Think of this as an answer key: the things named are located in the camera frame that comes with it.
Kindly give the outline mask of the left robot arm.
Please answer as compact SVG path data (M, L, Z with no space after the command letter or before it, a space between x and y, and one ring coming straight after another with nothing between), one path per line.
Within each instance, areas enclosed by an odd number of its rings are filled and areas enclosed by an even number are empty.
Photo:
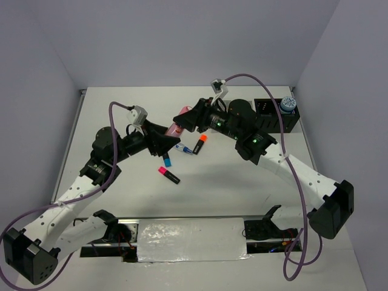
M5 262L40 290L58 277L58 263L69 260L84 244L96 239L115 240L118 219L106 210L98 210L77 226L70 224L120 175L119 162L143 150L162 156L180 142L166 131L149 121L124 138L113 125L100 129L90 159L65 193L53 204L38 208L40 215L22 229L9 225L2 232Z

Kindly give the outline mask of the blue cap highlighter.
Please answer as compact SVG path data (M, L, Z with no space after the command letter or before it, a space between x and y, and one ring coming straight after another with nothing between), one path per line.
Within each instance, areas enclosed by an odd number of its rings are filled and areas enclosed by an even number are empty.
M165 167L171 167L171 166L172 166L172 163L171 163L171 160L170 160L170 157L169 157L169 154L168 154L168 153L165 153L165 154L162 156L162 158L163 158Z

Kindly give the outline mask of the orange cap highlighter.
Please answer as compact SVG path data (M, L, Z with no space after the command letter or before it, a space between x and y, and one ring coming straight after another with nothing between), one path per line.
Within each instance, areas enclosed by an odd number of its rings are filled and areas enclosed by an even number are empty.
M199 151L201 150L201 148L203 147L203 145L205 144L206 141L207 141L206 135L201 135L199 137L199 140L197 141L197 143L194 146L194 149L192 151L194 155L197 155L199 153Z

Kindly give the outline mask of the blue cleaning gel jar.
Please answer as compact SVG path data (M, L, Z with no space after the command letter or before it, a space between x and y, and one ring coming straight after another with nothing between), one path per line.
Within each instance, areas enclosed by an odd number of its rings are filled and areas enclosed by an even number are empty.
M279 103L279 110L283 115L294 114L296 109L296 100L292 96L286 96Z

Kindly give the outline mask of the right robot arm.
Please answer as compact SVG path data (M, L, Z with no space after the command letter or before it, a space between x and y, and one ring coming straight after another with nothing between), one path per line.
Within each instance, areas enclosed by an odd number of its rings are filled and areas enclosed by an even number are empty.
M354 186L343 180L328 178L291 154L256 121L249 102L235 99L222 112L211 100L201 98L197 104L173 122L190 132L212 129L235 140L235 149L250 161L301 189L312 209L307 211L311 228L325 239L334 239L354 211Z

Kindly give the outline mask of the pink cap highlighter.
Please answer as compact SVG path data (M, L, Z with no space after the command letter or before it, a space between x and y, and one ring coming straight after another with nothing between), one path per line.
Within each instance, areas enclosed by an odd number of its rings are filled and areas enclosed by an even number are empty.
M165 167L160 167L158 169L158 172L175 184L179 184L181 182L181 180L177 176L175 176L172 172L167 170Z

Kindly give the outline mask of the clear blue spray bottle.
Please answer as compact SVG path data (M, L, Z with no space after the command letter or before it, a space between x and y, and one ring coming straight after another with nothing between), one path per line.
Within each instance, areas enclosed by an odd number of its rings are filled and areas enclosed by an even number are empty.
M177 143L174 146L174 149L179 150L180 152L187 153L189 155L193 154L193 152L188 147L186 147L184 144L182 144L182 143Z

